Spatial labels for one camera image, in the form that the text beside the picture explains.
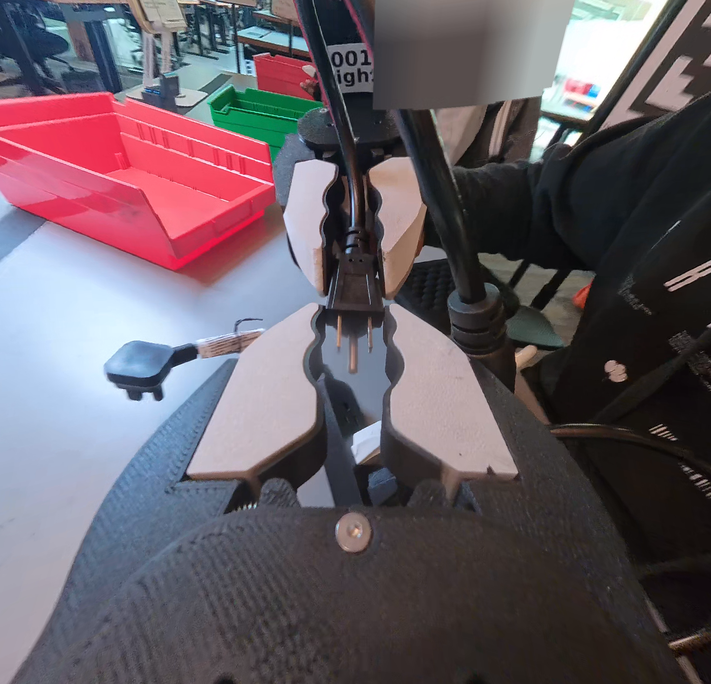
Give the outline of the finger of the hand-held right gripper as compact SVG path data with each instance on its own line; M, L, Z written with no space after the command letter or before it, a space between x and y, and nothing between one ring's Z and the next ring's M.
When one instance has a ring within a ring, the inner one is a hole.
M368 205L383 296L394 299L419 254L427 211L409 157L390 157L368 171Z
M283 214L294 262L321 297L327 293L326 195L339 180L336 164L323 160L298 162Z

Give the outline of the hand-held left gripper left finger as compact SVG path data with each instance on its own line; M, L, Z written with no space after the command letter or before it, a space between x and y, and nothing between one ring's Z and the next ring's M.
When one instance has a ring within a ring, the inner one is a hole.
M187 467L189 479L309 480L324 465L322 309L302 307L242 352Z

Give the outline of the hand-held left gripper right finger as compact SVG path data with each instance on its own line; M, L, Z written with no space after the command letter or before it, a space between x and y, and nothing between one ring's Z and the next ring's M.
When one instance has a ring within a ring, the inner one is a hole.
M466 354L398 304L385 308L381 459L402 483L511 482L519 470Z

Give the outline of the green plastic bin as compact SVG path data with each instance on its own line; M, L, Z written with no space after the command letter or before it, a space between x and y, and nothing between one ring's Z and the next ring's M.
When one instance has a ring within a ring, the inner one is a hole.
M297 133L298 121L323 107L317 101L254 88L238 91L232 85L213 93L207 103L215 126L268 144L272 160L286 137Z

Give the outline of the black power strip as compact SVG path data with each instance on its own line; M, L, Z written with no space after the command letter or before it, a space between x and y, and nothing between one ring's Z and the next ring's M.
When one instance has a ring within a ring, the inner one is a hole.
M104 365L104 375L130 400L146 394L163 399L163 382L172 369L196 359L242 353L263 329L240 331L240 319L231 333L200 339L182 346L133 341L123 345ZM379 422L370 424L349 382L333 373L336 349L326 347L327 362L314 374L321 380L326 400L336 420L336 446L329 447L326 478L333 501L338 505L362 503L367 506L391 502L397 491L395 479L380 473L377 458Z

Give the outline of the person's right forearm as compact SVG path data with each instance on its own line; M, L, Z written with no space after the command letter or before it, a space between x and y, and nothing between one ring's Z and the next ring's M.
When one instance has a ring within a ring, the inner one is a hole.
M549 270L585 271L588 267L555 228L553 201L547 184L549 162L542 159L490 162L476 168L452 167L464 203L467 248L525 261Z

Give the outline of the red plastic bin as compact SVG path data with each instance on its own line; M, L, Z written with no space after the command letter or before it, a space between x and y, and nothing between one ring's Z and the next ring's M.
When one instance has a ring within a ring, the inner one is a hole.
M1 100L1 194L171 271L276 200L265 142L108 92Z
M315 101L314 96L302 86L313 79L308 73L312 71L309 60L265 52L254 55L253 64L260 91Z

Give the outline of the black office chair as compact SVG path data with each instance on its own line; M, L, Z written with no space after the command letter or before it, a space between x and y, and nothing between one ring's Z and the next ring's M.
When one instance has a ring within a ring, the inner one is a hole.
M44 25L43 19L22 5L1 3L1 58L12 60L19 69L14 84L23 85L31 94L64 94L48 60L66 65L62 55L70 49L68 41Z

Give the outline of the black framed marker sign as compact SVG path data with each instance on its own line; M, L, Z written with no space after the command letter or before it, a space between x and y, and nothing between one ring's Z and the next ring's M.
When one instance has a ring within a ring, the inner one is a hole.
M584 136L679 111L710 93L710 0L669 0Z

